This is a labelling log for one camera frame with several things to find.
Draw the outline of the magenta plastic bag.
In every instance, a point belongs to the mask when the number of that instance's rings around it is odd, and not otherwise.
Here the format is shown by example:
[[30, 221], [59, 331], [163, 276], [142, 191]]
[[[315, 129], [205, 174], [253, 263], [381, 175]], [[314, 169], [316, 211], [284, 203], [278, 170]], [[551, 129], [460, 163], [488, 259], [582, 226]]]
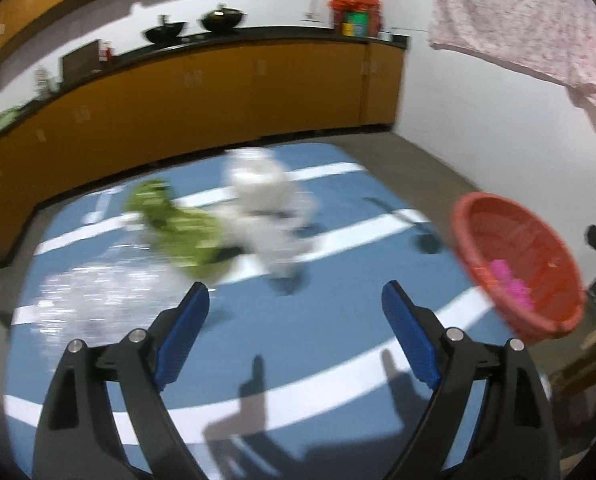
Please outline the magenta plastic bag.
[[529, 287], [523, 280], [516, 278], [506, 260], [494, 259], [490, 262], [489, 268], [507, 295], [510, 295], [523, 309], [536, 310], [530, 297]]

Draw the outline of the clear plastic bag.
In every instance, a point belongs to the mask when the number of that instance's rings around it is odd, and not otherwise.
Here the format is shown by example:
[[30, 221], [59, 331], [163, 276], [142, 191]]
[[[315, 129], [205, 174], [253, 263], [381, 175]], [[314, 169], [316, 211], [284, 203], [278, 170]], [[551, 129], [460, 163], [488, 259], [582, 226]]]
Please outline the clear plastic bag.
[[167, 258], [127, 238], [100, 258], [51, 275], [34, 303], [33, 331], [59, 356], [69, 341], [113, 344], [177, 306], [193, 280]]

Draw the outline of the lower wooden kitchen cabinets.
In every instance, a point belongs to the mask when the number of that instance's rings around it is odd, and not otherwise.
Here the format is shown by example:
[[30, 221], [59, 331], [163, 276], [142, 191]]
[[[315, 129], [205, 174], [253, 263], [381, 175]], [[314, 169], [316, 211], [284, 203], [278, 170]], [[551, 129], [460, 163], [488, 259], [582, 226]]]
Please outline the lower wooden kitchen cabinets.
[[410, 40], [256, 27], [143, 49], [0, 132], [0, 266], [45, 203], [165, 160], [304, 131], [389, 126]]

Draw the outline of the wooden furniture piece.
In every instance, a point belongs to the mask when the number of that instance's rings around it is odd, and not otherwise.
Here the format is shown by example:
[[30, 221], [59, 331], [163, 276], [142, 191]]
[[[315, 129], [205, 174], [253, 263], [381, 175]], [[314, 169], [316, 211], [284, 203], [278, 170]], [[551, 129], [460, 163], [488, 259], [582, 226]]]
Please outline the wooden furniture piece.
[[550, 376], [555, 427], [565, 437], [596, 429], [596, 329], [580, 348], [578, 359]]

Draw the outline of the red plastic basket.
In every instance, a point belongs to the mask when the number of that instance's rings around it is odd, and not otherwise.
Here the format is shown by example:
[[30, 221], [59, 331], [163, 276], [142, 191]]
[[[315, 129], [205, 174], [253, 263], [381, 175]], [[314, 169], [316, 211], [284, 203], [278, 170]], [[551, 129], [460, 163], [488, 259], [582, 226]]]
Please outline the red plastic basket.
[[[454, 247], [468, 274], [492, 299], [496, 312], [528, 344], [568, 336], [581, 322], [586, 294], [564, 241], [529, 209], [485, 192], [461, 196], [452, 209]], [[504, 259], [530, 289], [536, 310], [523, 309], [489, 266]]]

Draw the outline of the blue white striped mat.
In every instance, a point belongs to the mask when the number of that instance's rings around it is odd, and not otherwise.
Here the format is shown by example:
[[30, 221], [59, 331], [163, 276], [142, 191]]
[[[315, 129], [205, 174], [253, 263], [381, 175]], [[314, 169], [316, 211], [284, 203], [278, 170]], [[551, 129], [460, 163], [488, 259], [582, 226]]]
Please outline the blue white striped mat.
[[[296, 278], [274, 280], [238, 257], [211, 294], [206, 323], [178, 380], [164, 389], [176, 428], [213, 479], [378, 479], [423, 413], [383, 315], [380, 292], [410, 297], [478, 341], [510, 331], [449, 249], [420, 251], [422, 215], [349, 155], [322, 143], [275, 156], [318, 203]], [[10, 332], [4, 405], [17, 465], [32, 468], [41, 405], [60, 356], [33, 331], [34, 303], [53, 274], [138, 239], [122, 206], [131, 183], [78, 198], [33, 254]]]

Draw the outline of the olive green plastic bag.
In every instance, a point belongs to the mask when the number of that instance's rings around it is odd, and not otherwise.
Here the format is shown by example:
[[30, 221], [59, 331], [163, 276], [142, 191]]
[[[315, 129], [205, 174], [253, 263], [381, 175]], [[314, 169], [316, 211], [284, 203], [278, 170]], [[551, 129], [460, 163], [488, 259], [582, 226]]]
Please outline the olive green plastic bag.
[[240, 253], [240, 248], [224, 244], [222, 226], [213, 214], [179, 207], [166, 179], [149, 179], [131, 188], [124, 211], [138, 216], [150, 248], [207, 285], [228, 274]]

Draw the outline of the pink floral hanging cloth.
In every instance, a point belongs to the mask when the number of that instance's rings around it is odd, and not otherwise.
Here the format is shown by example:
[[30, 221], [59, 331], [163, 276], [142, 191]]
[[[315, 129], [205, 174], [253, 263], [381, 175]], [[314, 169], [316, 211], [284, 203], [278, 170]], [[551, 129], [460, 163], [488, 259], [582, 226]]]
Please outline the pink floral hanging cloth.
[[592, 0], [432, 0], [428, 42], [545, 76], [596, 107]]

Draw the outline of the white plastic bag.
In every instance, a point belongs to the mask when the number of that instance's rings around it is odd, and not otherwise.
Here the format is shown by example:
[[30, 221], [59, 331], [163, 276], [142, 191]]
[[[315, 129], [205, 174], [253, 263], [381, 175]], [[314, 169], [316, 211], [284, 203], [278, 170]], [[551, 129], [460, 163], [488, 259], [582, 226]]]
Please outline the white plastic bag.
[[311, 223], [316, 200], [267, 148], [229, 151], [223, 180], [230, 198], [212, 210], [222, 245], [256, 256], [274, 278], [292, 278], [310, 249], [299, 231]]

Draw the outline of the green bowl on counter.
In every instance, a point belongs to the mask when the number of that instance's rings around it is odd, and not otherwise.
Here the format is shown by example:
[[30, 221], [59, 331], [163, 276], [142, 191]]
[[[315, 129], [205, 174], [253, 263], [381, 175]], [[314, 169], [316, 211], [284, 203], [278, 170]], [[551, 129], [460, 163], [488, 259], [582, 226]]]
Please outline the green bowl on counter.
[[20, 108], [17, 106], [13, 106], [7, 108], [6, 110], [2, 110], [0, 112], [0, 131], [6, 129], [11, 124], [16, 122], [20, 115]]

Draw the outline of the orange covered jar rack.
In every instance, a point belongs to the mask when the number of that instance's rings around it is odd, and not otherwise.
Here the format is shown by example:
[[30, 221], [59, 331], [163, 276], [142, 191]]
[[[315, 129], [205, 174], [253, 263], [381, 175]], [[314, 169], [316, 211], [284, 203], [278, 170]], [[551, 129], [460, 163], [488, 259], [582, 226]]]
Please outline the orange covered jar rack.
[[328, 0], [333, 29], [348, 37], [377, 37], [382, 28], [379, 0]]

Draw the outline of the dark cutting board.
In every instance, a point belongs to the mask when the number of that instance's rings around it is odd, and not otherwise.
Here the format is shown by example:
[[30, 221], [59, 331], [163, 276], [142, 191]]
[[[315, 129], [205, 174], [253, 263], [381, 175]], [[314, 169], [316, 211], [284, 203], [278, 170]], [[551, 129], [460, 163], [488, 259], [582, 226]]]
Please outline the dark cutting board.
[[73, 84], [101, 68], [100, 40], [98, 39], [67, 53], [60, 59], [63, 84]]

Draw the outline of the small red bottle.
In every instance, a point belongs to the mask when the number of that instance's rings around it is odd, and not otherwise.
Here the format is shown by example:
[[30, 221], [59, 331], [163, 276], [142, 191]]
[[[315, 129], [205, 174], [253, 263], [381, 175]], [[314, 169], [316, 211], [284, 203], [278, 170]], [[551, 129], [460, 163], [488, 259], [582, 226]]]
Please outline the small red bottle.
[[109, 42], [103, 42], [100, 45], [100, 62], [105, 64], [112, 64], [114, 60], [114, 51], [112, 45]]

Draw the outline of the black wok left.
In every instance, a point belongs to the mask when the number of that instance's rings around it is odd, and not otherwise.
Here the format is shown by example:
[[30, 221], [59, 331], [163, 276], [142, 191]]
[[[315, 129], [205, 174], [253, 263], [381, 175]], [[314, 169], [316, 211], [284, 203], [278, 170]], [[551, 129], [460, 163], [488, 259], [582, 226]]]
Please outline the black wok left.
[[160, 14], [158, 16], [158, 25], [145, 29], [142, 35], [145, 40], [155, 46], [165, 46], [177, 42], [186, 26], [187, 22], [172, 22], [169, 15]]

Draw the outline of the black wok with lid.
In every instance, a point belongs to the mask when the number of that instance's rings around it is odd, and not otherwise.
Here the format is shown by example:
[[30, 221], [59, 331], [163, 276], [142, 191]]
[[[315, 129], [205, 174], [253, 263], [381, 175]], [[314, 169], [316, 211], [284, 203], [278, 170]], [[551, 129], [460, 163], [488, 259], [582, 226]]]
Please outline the black wok with lid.
[[199, 20], [200, 26], [213, 35], [229, 35], [243, 23], [247, 14], [241, 10], [233, 9], [224, 3], [205, 13]]

